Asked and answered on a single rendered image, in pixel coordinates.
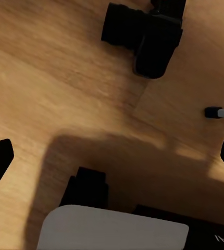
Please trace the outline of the camera tripod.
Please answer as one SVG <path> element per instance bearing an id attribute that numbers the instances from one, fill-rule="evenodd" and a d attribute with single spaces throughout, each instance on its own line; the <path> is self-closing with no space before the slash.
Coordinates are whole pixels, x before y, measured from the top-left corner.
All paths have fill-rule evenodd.
<path id="1" fill-rule="evenodd" d="M 207 107 L 205 109 L 205 117 L 223 118 L 224 117 L 224 109 L 222 107 Z"/>

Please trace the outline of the digital camera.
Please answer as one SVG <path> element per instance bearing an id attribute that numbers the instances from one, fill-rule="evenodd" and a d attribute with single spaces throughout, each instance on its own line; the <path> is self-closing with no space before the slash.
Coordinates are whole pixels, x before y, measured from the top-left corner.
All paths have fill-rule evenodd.
<path id="1" fill-rule="evenodd" d="M 134 50 L 135 75 L 158 79 L 179 46 L 186 0 L 151 0 L 148 14 L 122 4 L 109 3 L 101 41 Z"/>

